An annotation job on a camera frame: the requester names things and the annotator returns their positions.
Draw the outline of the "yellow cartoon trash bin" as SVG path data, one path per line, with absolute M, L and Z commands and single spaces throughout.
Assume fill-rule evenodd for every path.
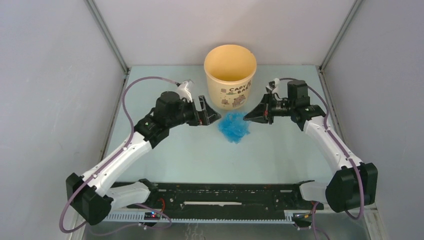
M 248 100 L 257 60 L 247 48 L 225 44 L 212 49 L 204 60 L 209 98 L 226 111 L 241 108 Z

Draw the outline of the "blue plastic trash bag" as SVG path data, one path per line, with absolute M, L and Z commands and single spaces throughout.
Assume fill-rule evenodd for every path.
M 234 144 L 239 144 L 243 137 L 250 134 L 250 122 L 244 120 L 247 112 L 229 111 L 218 123 L 218 130 Z

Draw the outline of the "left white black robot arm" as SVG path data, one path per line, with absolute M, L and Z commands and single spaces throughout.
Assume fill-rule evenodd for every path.
M 155 107 L 131 126 L 128 138 L 115 151 L 83 175 L 72 173 L 67 177 L 67 205 L 92 226 L 102 222 L 115 209 L 135 204 L 142 204 L 145 208 L 156 206 L 158 194 L 149 181 L 121 187 L 113 187 L 113 184 L 136 160 L 167 138 L 170 129 L 184 124 L 208 126 L 221 118 L 203 95 L 198 99 L 200 111 L 186 97 L 180 97 L 174 91 L 163 92 Z

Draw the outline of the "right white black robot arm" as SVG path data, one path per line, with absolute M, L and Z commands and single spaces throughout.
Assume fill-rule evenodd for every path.
M 378 169 L 356 156 L 329 125 L 329 110 L 311 104 L 309 92 L 316 91 L 304 80 L 286 77 L 287 97 L 278 95 L 282 78 L 270 81 L 259 104 L 243 119 L 247 122 L 273 124 L 275 117 L 289 117 L 319 148 L 333 174 L 329 183 L 309 181 L 291 194 L 291 204 L 304 209 L 313 202 L 328 204 L 336 213 L 345 212 L 359 219 L 365 207 L 375 202 Z

